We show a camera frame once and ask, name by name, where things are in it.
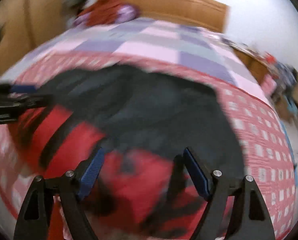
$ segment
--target checkered blanket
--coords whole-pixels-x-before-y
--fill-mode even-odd
[[[220,42],[219,33],[201,27],[137,18],[86,30],[75,28],[28,54],[15,71],[20,74],[19,69],[49,53],[68,51],[107,52],[178,64],[233,84],[269,104],[244,64]]]
[[[147,18],[72,29],[28,54],[2,80],[43,84],[66,69],[96,70],[122,62],[213,86],[243,147],[246,174],[259,184],[276,238],[282,239],[291,229],[295,201],[292,157],[260,86],[219,35]],[[23,177],[24,169],[7,127],[0,126],[0,195],[12,227],[34,177]]]

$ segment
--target blue gripper pad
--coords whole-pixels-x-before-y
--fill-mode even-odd
[[[284,134],[285,134],[285,136],[286,136],[286,142],[287,142],[287,145],[288,145],[288,148],[289,148],[289,151],[290,151],[290,155],[291,155],[291,158],[292,158],[292,161],[293,161],[293,164],[294,164],[294,163],[295,163],[294,151],[293,151],[293,148],[291,147],[290,140],[289,140],[289,137],[288,137],[288,134],[287,134],[285,125],[284,125],[284,123],[283,123],[282,121],[280,121],[280,124],[281,124],[281,127],[282,127],[283,130],[284,130]],[[296,187],[298,187],[298,174],[297,174],[297,169],[296,169],[296,170],[294,169],[294,179],[295,179],[295,185],[296,185]]]
[[[105,151],[100,148],[95,154],[95,157],[87,167],[85,173],[81,177],[80,187],[77,196],[80,200],[83,200],[91,192],[93,185],[98,178],[100,169],[105,160]]]
[[[183,160],[199,196],[208,199],[211,195],[208,180],[187,148],[183,152]]]
[[[12,85],[10,93],[31,94],[36,92],[34,85]]]

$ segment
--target red fabric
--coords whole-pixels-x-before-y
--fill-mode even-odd
[[[44,107],[37,109],[29,109],[19,117],[19,122],[23,123],[23,126],[25,127],[28,123],[35,119],[43,110]]]
[[[121,0],[98,0],[84,9],[79,15],[90,13],[86,26],[98,24],[112,24],[117,19],[118,11],[122,6]]]
[[[68,170],[74,170],[77,165],[87,159],[93,146],[103,137],[103,133],[86,123],[79,124],[64,140],[52,158],[45,178],[62,176]]]
[[[60,208],[59,202],[56,202],[53,206],[47,240],[63,240],[63,220]]]
[[[276,58],[272,55],[270,55],[269,53],[265,54],[265,60],[269,63],[269,64],[275,64],[277,62]]]
[[[39,158],[42,150],[50,140],[55,131],[69,118],[70,112],[61,106],[55,106],[51,113],[43,120],[32,136],[29,147],[21,147],[18,141],[18,123],[9,125],[10,134],[14,138],[21,157],[29,164],[34,172],[43,174],[44,171],[39,165]]]

